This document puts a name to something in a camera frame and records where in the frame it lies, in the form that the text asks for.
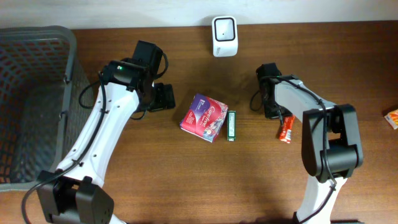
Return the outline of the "purple red Carefree pack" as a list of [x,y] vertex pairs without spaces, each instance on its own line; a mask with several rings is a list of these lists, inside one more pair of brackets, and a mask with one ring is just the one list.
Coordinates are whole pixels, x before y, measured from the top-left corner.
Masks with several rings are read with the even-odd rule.
[[208,142],[213,142],[226,119],[228,105],[197,93],[180,122],[180,128]]

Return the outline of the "red Nescafe sachet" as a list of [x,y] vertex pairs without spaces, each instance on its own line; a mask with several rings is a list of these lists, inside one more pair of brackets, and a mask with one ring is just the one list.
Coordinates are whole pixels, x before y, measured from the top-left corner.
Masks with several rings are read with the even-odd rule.
[[292,137],[292,127],[295,121],[295,116],[287,116],[283,118],[282,129],[279,133],[279,140],[282,142],[286,142],[288,144],[291,143]]

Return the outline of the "green gum pack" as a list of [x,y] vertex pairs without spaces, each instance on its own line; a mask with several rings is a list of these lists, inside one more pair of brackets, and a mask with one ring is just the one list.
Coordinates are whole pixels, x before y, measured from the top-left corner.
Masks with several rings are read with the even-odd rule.
[[236,112],[228,111],[227,114],[227,140],[235,141],[236,140]]

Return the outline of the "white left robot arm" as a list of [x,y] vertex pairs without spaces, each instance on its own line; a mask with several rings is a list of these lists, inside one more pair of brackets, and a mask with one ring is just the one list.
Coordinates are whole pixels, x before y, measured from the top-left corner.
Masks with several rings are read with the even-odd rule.
[[130,58],[112,60],[99,72],[99,90],[91,114],[70,152],[55,172],[42,171],[37,192],[49,223],[121,223],[114,200],[103,190],[116,143],[135,113],[175,107],[170,84],[156,83],[167,56],[140,40]]

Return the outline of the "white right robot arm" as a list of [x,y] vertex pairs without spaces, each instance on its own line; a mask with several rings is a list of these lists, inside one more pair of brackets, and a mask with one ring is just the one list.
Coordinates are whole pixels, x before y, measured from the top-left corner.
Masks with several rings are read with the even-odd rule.
[[267,119],[295,116],[302,123],[301,156],[308,181],[294,223],[330,223],[336,198],[364,155],[358,117],[350,104],[337,105],[309,90],[297,76],[283,75],[275,63],[256,69]]

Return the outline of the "orange tissue pack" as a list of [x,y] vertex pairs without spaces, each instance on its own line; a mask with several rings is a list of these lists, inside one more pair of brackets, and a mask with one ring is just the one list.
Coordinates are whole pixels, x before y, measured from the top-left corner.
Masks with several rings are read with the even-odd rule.
[[384,116],[393,129],[398,128],[398,110],[390,111]]

